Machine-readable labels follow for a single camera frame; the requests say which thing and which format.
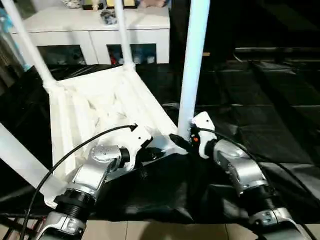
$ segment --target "black table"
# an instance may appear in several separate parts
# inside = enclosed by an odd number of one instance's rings
[[[51,66],[57,80],[112,66]],[[219,69],[203,64],[196,112],[207,111],[216,130],[252,153],[283,163],[320,198],[320,72],[316,64],[234,63]],[[168,64],[136,67],[164,110],[177,123],[182,69]],[[52,165],[49,101],[35,69],[0,96],[0,120],[47,168]],[[287,173],[261,163],[294,217],[316,223],[318,202]],[[31,197],[2,200],[28,186],[0,162],[0,216],[21,217]],[[38,196],[33,218],[48,214]],[[224,173],[212,161],[171,155],[105,186],[91,218],[110,221],[240,223],[246,213]]]

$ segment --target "black wire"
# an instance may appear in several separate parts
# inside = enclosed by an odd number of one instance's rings
[[[64,155],[49,171],[48,173],[43,177],[43,179],[41,180],[41,182],[39,183],[39,185],[36,187],[35,192],[32,196],[31,202],[29,204],[28,210],[25,213],[24,216],[24,221],[23,221],[23,226],[22,226],[22,231],[20,234],[20,239],[19,240],[24,240],[25,237],[25,231],[27,228],[27,224],[28,224],[28,220],[29,220],[29,216],[30,216],[30,212],[31,212],[31,208],[32,205],[34,204],[34,201],[36,199],[37,193],[40,191],[41,187],[44,185],[44,183],[46,182],[46,180],[51,176],[51,174],[54,172],[54,170],[57,169],[57,167],[62,164],[71,154],[73,154],[74,152],[76,152],[77,150],[79,150],[80,148],[82,148],[84,145],[92,142],[93,140],[101,137],[102,135],[105,135],[107,133],[119,130],[119,129],[126,129],[126,128],[130,128],[132,131],[136,128],[136,125],[124,125],[124,126],[117,126],[114,128],[111,128],[109,130],[103,131],[93,137],[91,137],[90,139],[84,141],[83,143],[81,143],[80,145],[76,146],[74,149],[72,149],[70,152],[68,152],[66,155]]]
[[[250,153],[244,146],[242,146],[240,143],[234,141],[233,139],[231,139],[230,137],[219,133],[215,130],[211,130],[208,128],[200,128],[200,127],[195,127],[194,130],[196,131],[205,131],[205,132],[210,132],[213,134],[218,135],[219,137],[231,142],[232,144],[236,145],[238,148],[240,148],[242,151],[244,151],[250,158],[252,158],[255,162],[259,163],[259,161],[256,160],[256,158],[254,156],[257,156],[259,158],[265,159],[267,160],[268,163],[272,163],[277,165],[278,167],[280,167],[281,169],[283,169],[287,174],[289,174],[312,198],[313,200],[316,202],[316,204],[318,205],[319,209],[320,209],[320,202],[319,200],[315,197],[315,195],[307,188],[307,186],[297,177],[295,176],[288,168],[286,168],[285,166],[283,166],[281,163],[279,162],[275,162],[272,159],[259,155],[259,154],[252,154]],[[306,226],[306,224],[304,224],[301,220],[299,221],[300,225],[303,227],[303,229],[307,232],[307,234],[311,237],[312,240],[318,240],[316,238],[316,236],[310,231],[310,229]]]

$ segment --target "black tablecloth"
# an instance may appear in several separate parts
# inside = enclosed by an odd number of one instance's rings
[[[57,80],[109,68],[106,65],[51,67]],[[252,153],[283,163],[320,199],[320,72],[316,64],[231,64],[203,66],[196,112],[207,111],[216,130]],[[137,72],[177,123],[182,71],[168,64],[138,65]],[[50,113],[34,69],[0,96],[0,121],[46,167],[51,166]],[[30,193],[2,201],[27,183],[1,161],[0,215],[21,216]],[[316,201],[272,163],[263,168],[295,217],[315,223]],[[38,196],[33,217],[50,209]],[[210,160],[170,155],[108,183],[93,219],[157,220],[171,223],[244,223],[234,189]]]

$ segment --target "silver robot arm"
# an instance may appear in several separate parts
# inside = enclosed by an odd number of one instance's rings
[[[57,207],[50,212],[35,240],[81,239],[107,175],[129,161],[129,151],[124,147],[93,147],[64,194],[55,198]]]
[[[194,117],[192,123],[197,128],[215,130],[206,112]],[[240,202],[248,212],[249,224],[259,239],[309,239],[284,207],[256,161],[235,144],[224,139],[217,140],[214,133],[199,132],[197,137],[197,142],[200,141],[199,155],[203,158],[212,157],[229,175]]]

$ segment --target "floor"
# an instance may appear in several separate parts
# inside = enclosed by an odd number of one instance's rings
[[[320,239],[320,225],[308,224]],[[0,238],[7,228],[0,225]],[[255,240],[256,235],[238,224],[182,225],[160,222],[109,222],[91,220],[82,240]],[[18,240],[13,232],[10,240]]]

